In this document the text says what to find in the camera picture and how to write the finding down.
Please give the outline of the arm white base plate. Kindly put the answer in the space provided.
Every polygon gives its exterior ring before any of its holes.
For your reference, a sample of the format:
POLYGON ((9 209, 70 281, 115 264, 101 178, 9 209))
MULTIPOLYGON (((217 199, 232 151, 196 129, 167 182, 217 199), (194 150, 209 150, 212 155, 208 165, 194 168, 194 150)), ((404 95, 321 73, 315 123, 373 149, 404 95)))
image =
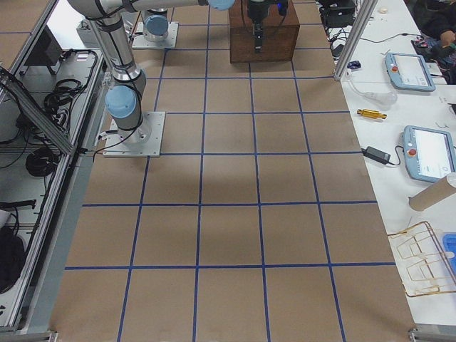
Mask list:
POLYGON ((168 25, 167 33, 164 36, 155 36, 146 32, 143 22, 139 22, 133 35, 133 49, 173 49, 177 43, 177 32, 179 23, 172 21, 168 25))
POLYGON ((165 112, 144 112, 142 125, 124 142, 129 133, 109 135, 104 157, 159 157, 165 126, 165 112))

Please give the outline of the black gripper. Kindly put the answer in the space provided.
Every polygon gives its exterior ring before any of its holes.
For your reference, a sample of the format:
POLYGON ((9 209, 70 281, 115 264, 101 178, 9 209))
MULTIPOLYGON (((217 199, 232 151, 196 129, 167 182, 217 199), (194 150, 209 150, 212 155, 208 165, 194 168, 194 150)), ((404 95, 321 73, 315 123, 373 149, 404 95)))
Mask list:
POLYGON ((262 21, 267 17, 266 1, 247 1, 247 15, 253 23, 254 52, 261 53, 264 40, 262 21))

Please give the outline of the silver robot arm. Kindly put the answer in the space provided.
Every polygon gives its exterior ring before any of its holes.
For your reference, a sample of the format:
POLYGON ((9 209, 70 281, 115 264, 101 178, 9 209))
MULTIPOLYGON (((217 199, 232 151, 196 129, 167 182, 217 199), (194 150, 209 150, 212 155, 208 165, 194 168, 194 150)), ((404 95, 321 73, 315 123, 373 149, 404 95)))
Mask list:
POLYGON ((143 35, 149 41, 163 41, 167 37, 169 22, 168 9, 158 8, 141 12, 143 35))
POLYGON ((225 11, 234 2, 70 1, 69 4, 93 25, 103 56, 111 64, 115 83, 105 97, 105 106, 117 125, 121 140, 132 143, 135 140, 144 142, 150 134, 141 108, 146 76, 135 62, 121 14, 184 6, 210 6, 225 11))

